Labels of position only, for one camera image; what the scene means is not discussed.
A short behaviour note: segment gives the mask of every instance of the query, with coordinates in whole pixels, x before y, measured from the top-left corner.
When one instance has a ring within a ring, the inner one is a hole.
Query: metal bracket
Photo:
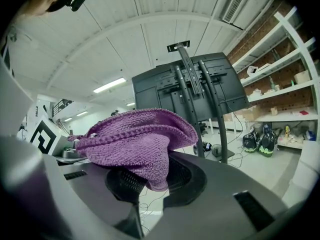
[[[175,44],[171,44],[167,46],[168,52],[175,52],[178,50],[180,53],[183,65],[187,71],[188,76],[190,77],[190,82],[192,86],[192,90],[194,94],[202,94],[202,87],[197,77],[196,70],[194,63],[192,62],[191,58],[189,57],[185,47],[190,46],[190,41],[178,42]]]

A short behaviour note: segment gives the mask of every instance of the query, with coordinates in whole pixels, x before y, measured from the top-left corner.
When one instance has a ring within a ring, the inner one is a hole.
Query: metal pole
[[[199,64],[199,68],[202,71],[202,76],[206,81],[206,84],[209,88],[209,92],[212,97],[213,104],[211,107],[216,111],[216,118],[218,121],[219,130],[220,130],[222,163],[227,164],[228,163],[228,143],[227,143],[227,133],[226,133],[224,115],[221,110],[215,85],[212,83],[211,77],[205,66],[205,63],[202,60],[199,60],[198,64]]]
[[[190,93],[187,88],[187,84],[185,82],[185,79],[182,75],[182,72],[181,72],[179,66],[175,66],[174,71],[177,76],[177,80],[179,82],[180,88],[181,88],[182,97],[184,98],[184,101],[186,103],[186,112],[187,112],[189,123],[191,123],[192,126],[195,128],[196,133],[198,135],[198,141],[196,142],[196,149],[198,152],[198,157],[205,158],[204,146],[203,146],[202,139],[201,139],[201,132],[200,132],[199,124],[198,124],[198,119],[197,119],[194,103],[191,99]]]
[[[235,115],[233,112],[231,113],[231,118],[232,118],[232,122],[233,122],[233,126],[234,126],[234,129],[233,129],[234,137],[236,138],[237,137],[237,125],[236,125]]]

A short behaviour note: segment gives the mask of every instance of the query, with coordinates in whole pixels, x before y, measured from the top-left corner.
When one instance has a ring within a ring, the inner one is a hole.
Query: ceiling light
[[[113,81],[113,82],[107,83],[107,84],[105,84],[104,86],[101,86],[101,87],[99,87],[98,89],[95,89],[94,92],[95,92],[96,94],[97,94],[97,93],[100,93],[100,92],[102,92],[102,91],[104,91],[104,90],[106,90],[106,89],[109,89],[109,88],[114,87],[114,86],[116,86],[116,85],[118,85],[118,84],[124,83],[125,81],[126,81],[126,80],[125,80],[123,77],[121,77],[121,78],[118,79],[118,80],[115,80],[115,81]]]
[[[80,113],[80,114],[77,114],[76,116],[77,116],[77,117],[80,117],[80,116],[82,116],[82,115],[85,114],[85,113],[88,113],[88,111],[84,111],[84,112],[82,112],[82,113]]]

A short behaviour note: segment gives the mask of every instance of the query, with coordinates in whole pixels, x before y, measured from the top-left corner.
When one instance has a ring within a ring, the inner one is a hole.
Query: air vent
[[[232,23],[234,19],[237,17],[237,13],[236,13],[237,9],[244,2],[245,2],[244,0],[231,0],[222,19],[225,22]]]
[[[79,170],[79,171],[75,171],[75,172],[64,174],[63,176],[68,181],[68,180],[72,180],[72,179],[75,179],[75,178],[82,177],[84,175],[87,175],[87,173],[84,170]]]
[[[272,218],[248,191],[236,193],[233,196],[257,231],[263,230],[274,221],[274,218]]]

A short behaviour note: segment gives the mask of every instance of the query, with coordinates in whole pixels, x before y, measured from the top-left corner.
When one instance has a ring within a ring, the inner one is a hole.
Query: cardboard box
[[[225,115],[223,116],[223,119],[224,119],[225,122],[232,121],[232,115],[231,115],[231,113],[225,114]]]
[[[254,122],[261,115],[260,107],[255,105],[250,108],[245,108],[241,110],[241,115],[246,121]]]

